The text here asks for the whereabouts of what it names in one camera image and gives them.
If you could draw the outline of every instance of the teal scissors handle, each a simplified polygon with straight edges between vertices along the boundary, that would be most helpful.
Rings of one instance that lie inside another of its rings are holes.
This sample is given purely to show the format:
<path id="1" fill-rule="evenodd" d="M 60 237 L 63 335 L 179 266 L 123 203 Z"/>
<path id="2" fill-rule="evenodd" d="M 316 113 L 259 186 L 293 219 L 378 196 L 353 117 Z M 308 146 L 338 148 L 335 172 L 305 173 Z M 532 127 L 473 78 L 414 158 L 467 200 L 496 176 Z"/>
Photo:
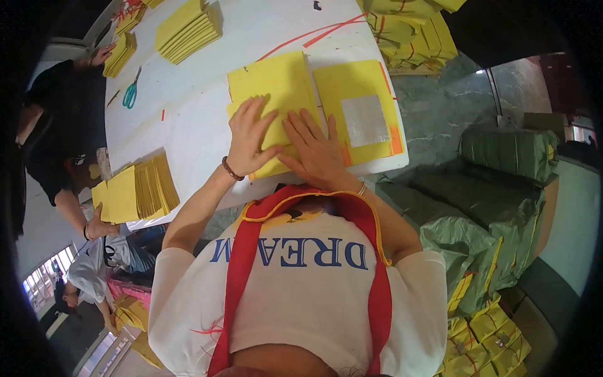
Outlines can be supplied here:
<path id="1" fill-rule="evenodd" d="M 128 109 L 131 109 L 132 107 L 134 107 L 134 103 L 136 102 L 136 93 L 137 92 L 138 92 L 138 90 L 136 90 L 136 83 L 130 84 L 128 89 L 125 90 L 124 100 L 122 102 L 122 105 L 124 105 Z"/>

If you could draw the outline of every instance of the hand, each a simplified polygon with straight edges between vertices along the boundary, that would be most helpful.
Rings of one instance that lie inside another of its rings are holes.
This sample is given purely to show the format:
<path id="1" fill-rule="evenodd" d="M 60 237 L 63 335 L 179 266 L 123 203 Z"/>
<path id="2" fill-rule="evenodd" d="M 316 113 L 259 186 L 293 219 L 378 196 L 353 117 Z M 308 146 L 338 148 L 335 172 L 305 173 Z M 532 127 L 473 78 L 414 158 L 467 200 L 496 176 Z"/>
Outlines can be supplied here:
<path id="1" fill-rule="evenodd" d="M 327 191 L 359 191 L 362 183 L 346 170 L 337 138 L 335 117 L 329 116 L 329 137 L 316 124 L 312 115 L 302 109 L 300 115 L 293 111 L 283 127 L 300 155 L 301 163 L 291 156 L 280 155 L 279 160 L 310 185 Z"/>
<path id="2" fill-rule="evenodd" d="M 255 172 L 283 150 L 281 146 L 275 145 L 263 152 L 259 151 L 268 126 L 278 114 L 277 110 L 273 110 L 259 119 L 263 103 L 264 96 L 249 98 L 228 122 L 232 140 L 226 163 L 237 176 L 243 177 Z"/>
<path id="3" fill-rule="evenodd" d="M 115 48 L 116 44 L 117 44 L 117 42 L 99 49 L 96 56 L 92 59 L 92 62 L 90 65 L 93 67 L 96 67 L 96 66 L 103 64 L 105 62 L 105 60 L 107 60 L 113 54 L 111 52 L 111 50 Z"/>
<path id="4" fill-rule="evenodd" d="M 119 331 L 115 327 L 115 314 L 111 314 L 109 317 L 109 321 L 105 321 L 105 327 L 113 334 L 114 336 L 119 336 Z"/>
<path id="5" fill-rule="evenodd" d="M 88 223 L 88 235 L 92 239 L 97 239 L 104 236 L 115 236 L 119 235 L 119 225 L 103 223 L 101 220 L 101 212 L 103 211 L 103 204 L 100 203 L 94 210 L 94 216 Z"/>

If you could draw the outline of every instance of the red strap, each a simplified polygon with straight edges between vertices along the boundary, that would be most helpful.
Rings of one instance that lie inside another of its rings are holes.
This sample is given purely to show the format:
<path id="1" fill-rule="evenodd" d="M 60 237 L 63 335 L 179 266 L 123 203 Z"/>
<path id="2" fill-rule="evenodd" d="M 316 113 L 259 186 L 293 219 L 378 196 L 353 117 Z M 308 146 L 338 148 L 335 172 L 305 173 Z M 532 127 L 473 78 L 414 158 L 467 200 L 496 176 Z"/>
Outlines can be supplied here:
<path id="1" fill-rule="evenodd" d="M 239 225 L 230 254 L 228 272 L 226 274 L 226 295 L 224 304 L 224 326 L 222 334 L 214 349 L 212 360 L 207 371 L 208 377 L 213 377 L 229 365 L 230 331 L 235 318 L 236 308 L 245 291 L 247 280 L 251 273 L 257 250 L 257 240 L 262 228 L 262 219 L 270 215 L 277 216 L 303 197 L 298 195 L 324 194 L 324 191 L 310 188 L 306 185 L 290 185 L 278 190 L 273 195 L 253 203 L 243 215 L 252 221 L 242 221 Z M 372 208 L 360 197 L 341 192 L 334 195 L 335 203 L 340 214 L 351 221 L 367 236 L 375 249 L 377 267 L 375 277 L 368 296 L 368 321 L 373 337 L 373 361 L 369 365 L 369 375 L 380 374 L 381 364 L 379 355 L 390 337 L 391 329 L 391 290 L 385 265 L 378 252 L 377 222 Z"/>

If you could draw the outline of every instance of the scissors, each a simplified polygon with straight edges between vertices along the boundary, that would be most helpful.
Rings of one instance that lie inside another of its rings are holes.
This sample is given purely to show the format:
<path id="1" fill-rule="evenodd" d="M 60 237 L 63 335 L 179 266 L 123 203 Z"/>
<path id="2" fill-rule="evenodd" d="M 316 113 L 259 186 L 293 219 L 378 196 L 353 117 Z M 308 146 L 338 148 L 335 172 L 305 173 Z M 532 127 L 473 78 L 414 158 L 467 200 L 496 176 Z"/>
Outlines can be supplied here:
<path id="1" fill-rule="evenodd" d="M 128 109 L 131 109 L 132 107 L 134 107 L 134 103 L 136 102 L 136 93 L 138 92 L 138 90 L 136 90 L 136 83 L 138 82 L 138 76 L 140 76 L 141 70 L 142 70 L 142 66 L 140 66 L 140 68 L 138 68 L 138 73 L 136 74 L 136 78 L 134 79 L 134 82 L 132 84 L 130 84 L 128 89 L 125 90 L 124 100 L 122 101 L 121 104 L 124 105 L 125 107 L 127 107 Z"/>

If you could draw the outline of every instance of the white shirt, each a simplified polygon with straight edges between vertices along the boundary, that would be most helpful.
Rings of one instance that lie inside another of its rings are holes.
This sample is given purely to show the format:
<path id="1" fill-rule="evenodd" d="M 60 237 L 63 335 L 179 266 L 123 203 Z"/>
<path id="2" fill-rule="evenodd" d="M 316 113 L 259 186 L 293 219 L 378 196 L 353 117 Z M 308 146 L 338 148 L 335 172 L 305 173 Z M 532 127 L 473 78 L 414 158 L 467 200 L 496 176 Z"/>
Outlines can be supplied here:
<path id="1" fill-rule="evenodd" d="M 75 258 L 67 270 L 67 281 L 81 289 L 83 294 L 80 297 L 89 303 L 103 302 L 107 291 L 107 276 L 116 268 L 130 265 L 130 247 L 124 236 L 107 236 L 105 249 L 110 256 L 110 267 L 103 260 L 103 239 L 98 238 L 90 249 Z"/>
<path id="2" fill-rule="evenodd" d="M 377 264 L 373 247 L 344 218 L 293 216 L 283 214 L 262 226 L 236 310 L 230 353 L 259 344 L 290 344 L 312 352 L 336 372 L 366 371 L 373 359 L 368 322 Z M 157 258 L 149 344 L 174 373 L 203 375 L 209 367 L 220 335 L 194 331 L 223 324 L 227 260 L 237 226 L 196 259 L 177 248 Z M 420 252 L 387 267 L 393 319 L 380 354 L 381 373 L 431 377 L 438 370 L 447 334 L 444 266 L 440 254 Z"/>

